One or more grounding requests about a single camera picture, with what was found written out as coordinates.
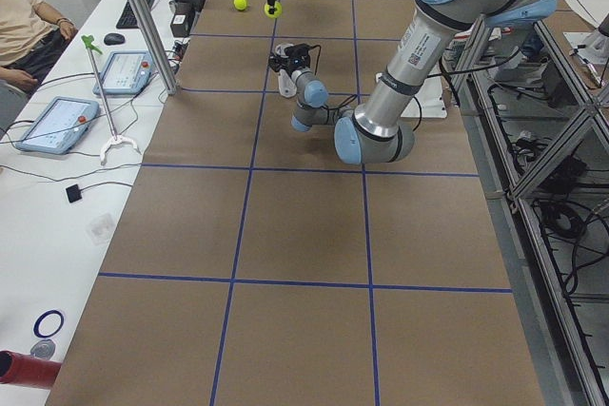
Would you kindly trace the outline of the yellow tennis ball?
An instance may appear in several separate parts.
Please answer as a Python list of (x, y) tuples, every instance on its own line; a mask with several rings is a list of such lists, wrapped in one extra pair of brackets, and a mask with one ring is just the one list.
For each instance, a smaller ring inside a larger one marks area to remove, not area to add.
[(233, 7), (237, 11), (245, 11), (248, 7), (247, 0), (233, 0)]
[(264, 12), (267, 18), (277, 19), (283, 13), (283, 6), (279, 1), (274, 2), (272, 5), (265, 4)]

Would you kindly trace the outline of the clear tennis ball can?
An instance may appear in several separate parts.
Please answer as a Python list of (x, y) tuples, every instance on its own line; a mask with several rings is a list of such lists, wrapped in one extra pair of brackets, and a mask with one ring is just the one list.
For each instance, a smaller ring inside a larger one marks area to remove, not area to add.
[[(277, 57), (285, 58), (285, 50), (289, 47), (292, 47), (291, 43), (281, 43), (277, 45), (275, 48), (275, 55)], [(282, 67), (279, 69), (277, 79), (279, 92), (283, 97), (292, 98), (296, 95), (296, 85), (292, 81), (290, 74), (286, 71), (285, 65), (282, 65)]]

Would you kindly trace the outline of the black box with label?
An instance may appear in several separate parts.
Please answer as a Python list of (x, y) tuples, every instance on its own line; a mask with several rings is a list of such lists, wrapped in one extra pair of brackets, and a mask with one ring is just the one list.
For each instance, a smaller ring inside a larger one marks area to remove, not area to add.
[(172, 35), (175, 38), (186, 38), (195, 19), (195, 9), (190, 3), (176, 2), (174, 4), (173, 16), (170, 23)]

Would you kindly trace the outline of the black computer mouse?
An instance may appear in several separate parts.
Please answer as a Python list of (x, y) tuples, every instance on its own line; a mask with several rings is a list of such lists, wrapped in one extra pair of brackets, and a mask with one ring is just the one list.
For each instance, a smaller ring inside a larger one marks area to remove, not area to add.
[(123, 34), (112, 32), (104, 37), (104, 44), (107, 46), (122, 45), (126, 42), (126, 37)]

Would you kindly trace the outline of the far teach pendant tablet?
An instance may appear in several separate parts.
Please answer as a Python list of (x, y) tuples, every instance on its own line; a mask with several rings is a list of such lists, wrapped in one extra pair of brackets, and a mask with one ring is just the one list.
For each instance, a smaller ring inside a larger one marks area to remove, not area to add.
[(148, 84), (154, 62), (148, 51), (112, 51), (103, 66), (94, 60), (99, 70), (104, 93), (107, 96), (130, 96), (139, 94)]

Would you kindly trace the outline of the teach pendant tablet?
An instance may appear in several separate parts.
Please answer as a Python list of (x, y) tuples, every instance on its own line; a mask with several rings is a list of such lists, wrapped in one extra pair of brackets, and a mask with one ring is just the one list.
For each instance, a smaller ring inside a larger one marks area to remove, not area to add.
[(112, 51), (103, 66), (94, 60), (99, 70), (104, 93), (107, 96), (130, 96), (139, 94), (148, 84), (154, 62), (148, 51)]
[(55, 97), (15, 147), (24, 152), (66, 154), (88, 132), (99, 112), (96, 101)]

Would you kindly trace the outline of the reacher grabber stick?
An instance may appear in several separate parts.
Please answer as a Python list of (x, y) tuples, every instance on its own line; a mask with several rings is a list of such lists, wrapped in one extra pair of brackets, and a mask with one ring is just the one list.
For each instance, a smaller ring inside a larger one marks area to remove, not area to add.
[(93, 76), (95, 78), (95, 82), (98, 86), (99, 89), (99, 94), (103, 103), (103, 107), (104, 107), (104, 111), (105, 111), (105, 116), (106, 119), (108, 121), (108, 128), (110, 131), (110, 138), (104, 143), (104, 145), (101, 147), (100, 149), (100, 154), (99, 154), (99, 158), (100, 158), (100, 164), (101, 165), (105, 165), (107, 162), (107, 155), (108, 152), (114, 147), (114, 146), (118, 146), (118, 145), (122, 145), (122, 144), (129, 144), (133, 147), (133, 149), (136, 152), (140, 152), (139, 146), (137, 145), (136, 141), (132, 138), (126, 137), (123, 134), (119, 134), (115, 123), (113, 121), (112, 118), (112, 114), (111, 114), (111, 109), (109, 107), (109, 103), (108, 103), (108, 99), (107, 99), (107, 95), (104, 92), (104, 88), (103, 88), (103, 82), (101, 79), (101, 73), (99, 71), (99, 68), (97, 66), (95, 57), (93, 56), (94, 52), (97, 52), (99, 54), (102, 53), (102, 51), (100, 49), (98, 49), (94, 44), (94, 37), (92, 35), (82, 35), (81, 36), (81, 40), (84, 43), (85, 49), (87, 51), (88, 54), (88, 58), (89, 58), (89, 62), (92, 68), (92, 72), (93, 72)]

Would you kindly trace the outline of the near teach pendant tablet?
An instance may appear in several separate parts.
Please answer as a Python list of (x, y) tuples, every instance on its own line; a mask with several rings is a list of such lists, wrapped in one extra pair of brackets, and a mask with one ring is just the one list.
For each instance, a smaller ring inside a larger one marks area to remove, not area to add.
[(66, 154), (88, 132), (99, 112), (96, 101), (55, 97), (15, 147), (24, 152)]

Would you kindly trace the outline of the seated person in beige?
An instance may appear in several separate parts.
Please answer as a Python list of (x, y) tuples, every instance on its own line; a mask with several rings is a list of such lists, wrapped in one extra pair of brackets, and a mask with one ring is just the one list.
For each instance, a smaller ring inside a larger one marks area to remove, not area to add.
[(77, 32), (44, 0), (1, 0), (1, 80), (31, 95)]

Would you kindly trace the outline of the clear plastic bag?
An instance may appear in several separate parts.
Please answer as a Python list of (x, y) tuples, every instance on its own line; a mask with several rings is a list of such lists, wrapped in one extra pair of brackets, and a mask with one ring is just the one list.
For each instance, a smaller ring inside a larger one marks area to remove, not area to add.
[(114, 234), (116, 223), (109, 213), (102, 214), (87, 225), (87, 233), (96, 245), (110, 242)]

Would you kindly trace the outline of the small black square pad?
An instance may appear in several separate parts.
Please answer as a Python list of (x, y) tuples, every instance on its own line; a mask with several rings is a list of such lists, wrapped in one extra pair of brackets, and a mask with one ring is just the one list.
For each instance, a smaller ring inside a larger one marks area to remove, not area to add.
[(82, 199), (83, 190), (78, 184), (72, 184), (66, 188), (69, 203), (76, 203)]

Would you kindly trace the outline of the red cylinder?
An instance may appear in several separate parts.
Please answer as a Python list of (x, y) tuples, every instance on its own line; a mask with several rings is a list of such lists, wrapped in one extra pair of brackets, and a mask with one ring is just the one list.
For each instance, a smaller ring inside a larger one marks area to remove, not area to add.
[(1, 383), (50, 390), (62, 364), (34, 356), (1, 352)]

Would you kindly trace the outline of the aluminium frame post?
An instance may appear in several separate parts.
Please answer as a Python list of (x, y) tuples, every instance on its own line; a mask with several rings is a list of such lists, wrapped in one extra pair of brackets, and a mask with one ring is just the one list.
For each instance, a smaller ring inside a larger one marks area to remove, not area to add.
[(147, 49), (151, 53), (153, 61), (161, 76), (168, 95), (174, 95), (177, 91), (177, 81), (169, 64), (164, 45), (146, 0), (128, 0), (139, 24), (139, 29), (144, 36)]

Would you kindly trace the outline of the aluminium side frame rail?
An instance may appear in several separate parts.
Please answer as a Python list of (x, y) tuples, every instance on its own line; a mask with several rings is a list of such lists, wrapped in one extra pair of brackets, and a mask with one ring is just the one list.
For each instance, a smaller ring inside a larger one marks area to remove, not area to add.
[(591, 29), (568, 11), (498, 39), (476, 26), (462, 63), (478, 70), (457, 83), (551, 405), (608, 401), (608, 70), (580, 59)]

